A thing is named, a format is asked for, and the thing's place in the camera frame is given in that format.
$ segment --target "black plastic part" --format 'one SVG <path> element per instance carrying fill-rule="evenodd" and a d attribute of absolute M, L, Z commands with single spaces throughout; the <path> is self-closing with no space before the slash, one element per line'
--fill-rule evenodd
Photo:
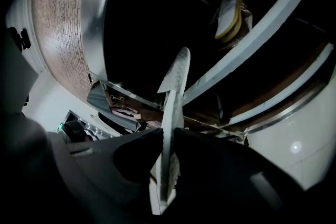
<path fill-rule="evenodd" d="M 54 222 L 92 222 L 60 177 L 43 128 L 22 114 L 2 119 L 2 217 L 12 222 L 48 222 L 51 216 Z"/>
<path fill-rule="evenodd" d="M 110 120 L 108 117 L 105 117 L 103 114 L 98 112 L 98 117 L 108 126 L 110 126 L 112 129 L 116 130 L 121 135 L 128 135 L 130 134 L 128 131 L 125 130 L 124 127 L 120 126 L 119 124 L 116 124 L 114 121 Z"/>
<path fill-rule="evenodd" d="M 249 147 L 185 129 L 174 132 L 180 162 L 176 198 L 163 216 L 189 221 L 223 222 L 223 211 L 244 209 L 240 219 L 260 220 L 283 212 L 300 201 L 303 190 L 280 168 Z M 260 188 L 253 178 L 266 186 Z"/>
<path fill-rule="evenodd" d="M 15 45 L 18 47 L 18 49 L 22 52 L 22 47 L 23 49 L 25 49 L 24 47 L 24 44 L 22 44 L 22 40 L 21 40 L 21 37 L 20 35 L 18 34 L 18 32 L 16 31 L 16 28 L 15 27 L 10 27 L 8 29 L 12 39 L 14 40 L 15 42 Z"/>
<path fill-rule="evenodd" d="M 21 30 L 21 37 L 22 37 L 22 42 L 24 44 L 24 49 L 29 49 L 31 47 L 31 43 L 30 43 L 26 28 L 23 28 Z"/>
<path fill-rule="evenodd" d="M 70 144 L 53 135 L 51 141 L 64 182 L 95 222 L 151 221 L 149 178 L 162 151 L 162 129 Z M 93 153 L 71 155 L 87 150 Z"/>

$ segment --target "brick texture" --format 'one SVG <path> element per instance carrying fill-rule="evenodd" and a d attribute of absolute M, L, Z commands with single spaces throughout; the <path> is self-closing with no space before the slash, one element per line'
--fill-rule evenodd
<path fill-rule="evenodd" d="M 90 90 L 80 29 L 81 0 L 33 0 L 36 38 L 55 79 L 85 101 Z"/>

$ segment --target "white surface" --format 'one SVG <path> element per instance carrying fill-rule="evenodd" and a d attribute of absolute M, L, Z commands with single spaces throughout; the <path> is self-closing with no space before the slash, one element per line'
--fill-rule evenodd
<path fill-rule="evenodd" d="M 149 182 L 149 197 L 151 201 L 152 214 L 160 215 L 159 190 L 152 179 Z"/>
<path fill-rule="evenodd" d="M 336 152 L 335 119 L 336 77 L 301 110 L 248 141 L 307 189 L 324 177 Z"/>
<path fill-rule="evenodd" d="M 292 93 L 298 90 L 303 84 L 305 84 L 315 73 L 316 71 L 323 65 L 323 63 L 327 60 L 330 53 L 334 49 L 334 45 L 329 43 L 317 57 L 317 59 L 310 65 L 310 67 L 300 76 L 298 77 L 291 85 L 287 88 L 279 92 L 276 96 L 262 103 L 261 105 L 256 106 L 255 108 L 248 110 L 240 115 L 237 115 L 230 119 L 230 122 L 226 125 L 232 125 L 246 119 L 252 118 L 255 115 L 264 112 L 276 104 L 283 101 L 285 98 L 289 97 Z"/>
<path fill-rule="evenodd" d="M 23 50 L 22 55 L 35 72 L 40 74 L 48 72 L 48 67 L 37 43 L 31 11 L 32 0 L 13 0 L 6 14 L 6 27 L 15 27 L 18 34 L 21 34 L 23 28 L 27 29 L 31 47 Z"/>
<path fill-rule="evenodd" d="M 231 25 L 235 18 L 237 0 L 222 0 L 218 18 L 216 36 L 220 36 Z"/>
<path fill-rule="evenodd" d="M 221 81 L 251 57 L 280 28 L 300 1 L 278 0 L 236 47 L 185 92 L 184 105 Z"/>
<path fill-rule="evenodd" d="M 174 143 L 173 130 L 183 128 L 183 94 L 190 66 L 190 51 L 183 47 L 177 54 L 170 69 L 157 92 L 166 92 L 165 107 L 162 119 L 163 146 L 162 154 L 156 163 L 156 178 L 160 189 L 160 206 L 167 206 L 169 196 L 175 185 L 180 170 L 179 161 L 172 149 Z"/>
<path fill-rule="evenodd" d="M 27 118 L 38 122 L 46 131 L 54 132 L 69 110 L 97 128 L 118 136 L 95 122 L 90 115 L 95 115 L 96 110 L 64 89 L 49 73 L 39 75 L 29 93 L 29 103 L 22 111 Z"/>

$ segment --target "white wall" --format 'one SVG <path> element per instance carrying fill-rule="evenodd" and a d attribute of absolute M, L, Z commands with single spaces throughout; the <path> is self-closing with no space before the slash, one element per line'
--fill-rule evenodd
<path fill-rule="evenodd" d="M 336 153 L 336 76 L 301 110 L 248 141 L 304 189 L 320 182 Z"/>
<path fill-rule="evenodd" d="M 54 132 L 69 110 L 97 128 L 119 136 L 91 118 L 90 115 L 97 114 L 94 108 L 73 96 L 51 74 L 41 73 L 29 93 L 28 105 L 23 108 L 26 117 L 38 122 L 46 131 Z"/>
<path fill-rule="evenodd" d="M 32 0 L 13 0 L 6 14 L 6 27 L 15 27 L 19 34 L 21 34 L 23 28 L 27 29 L 32 46 L 29 49 L 23 50 L 22 55 L 34 71 L 40 74 L 48 72 L 48 67 L 38 47 L 31 11 Z"/>

